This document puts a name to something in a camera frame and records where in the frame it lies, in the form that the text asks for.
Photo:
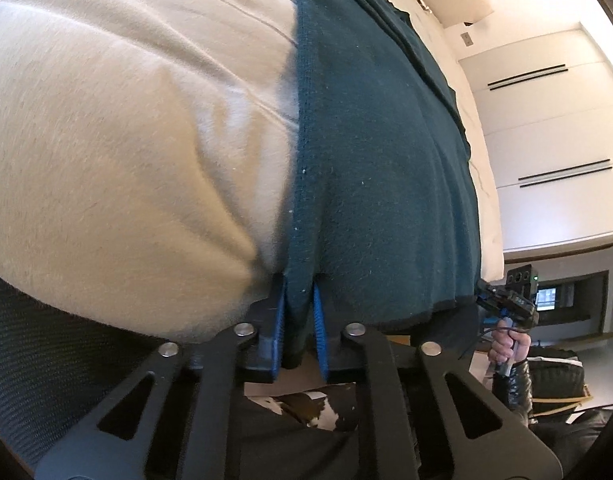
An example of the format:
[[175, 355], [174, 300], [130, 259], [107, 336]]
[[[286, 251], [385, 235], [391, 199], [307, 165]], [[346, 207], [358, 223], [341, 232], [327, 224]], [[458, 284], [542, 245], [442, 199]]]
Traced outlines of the person's right forearm black sleeve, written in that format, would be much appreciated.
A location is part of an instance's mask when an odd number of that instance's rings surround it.
[[524, 360], [509, 368], [507, 375], [500, 374], [501, 365], [493, 375], [492, 393], [503, 403], [523, 426], [529, 427], [533, 416], [533, 391], [529, 362]]

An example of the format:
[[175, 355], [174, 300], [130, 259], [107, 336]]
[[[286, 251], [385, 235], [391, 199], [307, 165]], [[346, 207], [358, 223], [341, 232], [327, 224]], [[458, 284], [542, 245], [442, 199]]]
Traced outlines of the person's right hand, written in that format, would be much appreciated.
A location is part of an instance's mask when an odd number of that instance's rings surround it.
[[527, 359], [531, 343], [532, 339], [528, 333], [518, 332], [509, 318], [502, 318], [492, 331], [489, 360], [494, 364], [504, 364], [509, 361], [520, 363]]

